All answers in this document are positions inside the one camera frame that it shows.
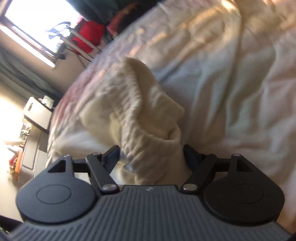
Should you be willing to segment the pile of colourful clothes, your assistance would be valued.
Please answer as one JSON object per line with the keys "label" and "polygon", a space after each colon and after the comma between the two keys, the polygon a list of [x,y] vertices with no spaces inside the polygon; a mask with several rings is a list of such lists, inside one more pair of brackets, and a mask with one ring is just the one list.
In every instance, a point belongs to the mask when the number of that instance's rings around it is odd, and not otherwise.
{"label": "pile of colourful clothes", "polygon": [[130,13],[137,7],[138,3],[131,3],[128,6],[121,9],[116,15],[113,17],[109,25],[106,27],[107,31],[114,38],[119,34],[119,25],[123,22],[123,19],[126,16],[129,16]]}

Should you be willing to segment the pink bed duvet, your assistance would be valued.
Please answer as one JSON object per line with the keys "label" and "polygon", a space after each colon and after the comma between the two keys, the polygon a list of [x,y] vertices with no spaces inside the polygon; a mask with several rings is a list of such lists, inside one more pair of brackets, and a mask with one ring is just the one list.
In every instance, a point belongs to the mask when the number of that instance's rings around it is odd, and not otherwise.
{"label": "pink bed duvet", "polygon": [[80,120],[127,58],[184,108],[181,145],[240,153],[281,187],[279,223],[295,232],[295,1],[165,1],[131,24],[78,76],[51,122],[48,164],[111,146]]}

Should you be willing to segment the white garment steamer stand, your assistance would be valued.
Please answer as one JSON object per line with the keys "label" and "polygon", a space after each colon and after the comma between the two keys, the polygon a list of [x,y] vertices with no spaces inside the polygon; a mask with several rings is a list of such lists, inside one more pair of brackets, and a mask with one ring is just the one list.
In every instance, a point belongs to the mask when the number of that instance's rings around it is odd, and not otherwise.
{"label": "white garment steamer stand", "polygon": [[92,62],[94,57],[92,57],[90,53],[87,53],[81,47],[79,47],[77,41],[73,40],[74,37],[77,37],[79,40],[81,40],[84,44],[90,47],[92,51],[94,50],[97,50],[97,52],[102,51],[102,49],[92,44],[89,40],[87,40],[85,37],[80,35],[77,30],[72,28],[70,22],[61,22],[55,25],[55,27],[48,30],[47,32],[48,32],[49,39],[54,39],[55,37],[59,37],[60,40],[63,41],[63,43],[66,45],[66,49],[68,49],[70,52],[73,52],[76,55],[76,57],[81,62],[84,68],[86,68],[86,66],[84,65],[84,63],[79,57],[81,56],[88,62]]}

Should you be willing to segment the teal right curtain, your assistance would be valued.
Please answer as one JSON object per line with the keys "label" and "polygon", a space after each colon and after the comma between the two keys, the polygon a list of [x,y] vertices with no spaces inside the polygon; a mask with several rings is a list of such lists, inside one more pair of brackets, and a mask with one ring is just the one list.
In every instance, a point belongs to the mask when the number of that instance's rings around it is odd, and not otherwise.
{"label": "teal right curtain", "polygon": [[149,9],[159,1],[151,0],[67,0],[67,2],[86,20],[108,25],[117,12],[129,4],[137,3]]}

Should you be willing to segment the black and white chair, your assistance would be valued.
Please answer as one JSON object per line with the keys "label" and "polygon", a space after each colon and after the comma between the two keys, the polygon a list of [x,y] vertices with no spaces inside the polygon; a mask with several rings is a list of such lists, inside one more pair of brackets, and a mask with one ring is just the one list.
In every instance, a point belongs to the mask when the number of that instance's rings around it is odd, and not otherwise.
{"label": "black and white chair", "polygon": [[49,134],[53,104],[54,101],[49,96],[45,95],[39,99],[31,96],[23,109],[23,116],[38,129]]}

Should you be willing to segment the teal curtain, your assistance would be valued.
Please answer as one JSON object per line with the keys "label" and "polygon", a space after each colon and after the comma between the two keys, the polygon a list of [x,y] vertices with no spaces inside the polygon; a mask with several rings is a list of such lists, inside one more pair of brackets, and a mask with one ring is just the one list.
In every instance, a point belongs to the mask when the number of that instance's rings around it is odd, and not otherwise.
{"label": "teal curtain", "polygon": [[56,105],[63,94],[1,47],[1,84],[22,100],[48,96]]}
{"label": "teal curtain", "polygon": [[108,25],[117,12],[129,4],[137,3],[149,9],[159,1],[151,0],[67,0],[67,2],[86,20]]}

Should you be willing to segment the teal left curtain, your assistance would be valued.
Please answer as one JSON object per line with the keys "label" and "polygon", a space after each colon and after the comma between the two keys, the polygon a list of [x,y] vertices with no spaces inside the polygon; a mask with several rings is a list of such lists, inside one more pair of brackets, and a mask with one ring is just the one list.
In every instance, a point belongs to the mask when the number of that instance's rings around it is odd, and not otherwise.
{"label": "teal left curtain", "polygon": [[48,96],[56,105],[63,94],[1,47],[1,84],[22,100]]}

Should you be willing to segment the window with dark frame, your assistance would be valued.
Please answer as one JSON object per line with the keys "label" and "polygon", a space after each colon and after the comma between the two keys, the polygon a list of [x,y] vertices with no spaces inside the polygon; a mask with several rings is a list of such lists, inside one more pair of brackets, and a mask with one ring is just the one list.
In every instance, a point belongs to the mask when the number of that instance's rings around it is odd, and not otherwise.
{"label": "window with dark frame", "polygon": [[1,32],[51,68],[82,16],[67,1],[1,1]]}

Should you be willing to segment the orange box on dresser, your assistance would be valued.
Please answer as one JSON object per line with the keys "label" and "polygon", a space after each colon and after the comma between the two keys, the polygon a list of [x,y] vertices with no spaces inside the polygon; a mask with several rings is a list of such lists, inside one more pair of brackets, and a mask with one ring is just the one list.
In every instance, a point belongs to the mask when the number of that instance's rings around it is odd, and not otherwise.
{"label": "orange box on dresser", "polygon": [[15,178],[18,178],[21,172],[22,158],[23,158],[23,151],[19,150],[9,160],[9,168],[10,168],[9,173]]}

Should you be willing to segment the cream white sweatshirt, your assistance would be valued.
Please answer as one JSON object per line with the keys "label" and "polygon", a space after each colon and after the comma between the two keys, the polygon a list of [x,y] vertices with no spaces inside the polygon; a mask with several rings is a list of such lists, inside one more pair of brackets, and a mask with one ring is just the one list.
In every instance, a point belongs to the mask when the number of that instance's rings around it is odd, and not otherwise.
{"label": "cream white sweatshirt", "polygon": [[127,58],[104,77],[80,120],[99,142],[120,147],[111,173],[118,183],[180,186],[190,175],[178,126],[184,112],[144,63]]}

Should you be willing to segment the white drawer dresser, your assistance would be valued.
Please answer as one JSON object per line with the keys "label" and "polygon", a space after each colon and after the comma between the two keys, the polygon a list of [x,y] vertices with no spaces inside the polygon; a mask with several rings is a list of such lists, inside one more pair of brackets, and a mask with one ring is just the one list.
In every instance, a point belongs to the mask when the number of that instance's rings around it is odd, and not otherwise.
{"label": "white drawer dresser", "polygon": [[15,180],[24,185],[41,173],[47,162],[47,145],[49,135],[38,129],[25,118],[17,141],[8,142],[8,149],[16,153],[23,151],[21,172]]}

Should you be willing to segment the red bag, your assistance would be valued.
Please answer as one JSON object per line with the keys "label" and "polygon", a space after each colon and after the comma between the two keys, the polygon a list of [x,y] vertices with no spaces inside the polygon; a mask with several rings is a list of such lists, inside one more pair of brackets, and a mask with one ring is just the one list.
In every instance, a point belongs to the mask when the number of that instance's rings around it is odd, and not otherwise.
{"label": "red bag", "polygon": [[[104,25],[101,25],[97,22],[86,21],[82,19],[75,27],[75,30],[77,30],[78,33],[86,40],[88,40],[91,44],[99,46],[103,38],[105,28]],[[79,47],[82,51],[84,51],[87,54],[93,51],[93,48],[91,46],[89,46],[87,43],[85,43],[77,36],[73,37],[71,39],[71,42],[73,42],[77,47]]]}

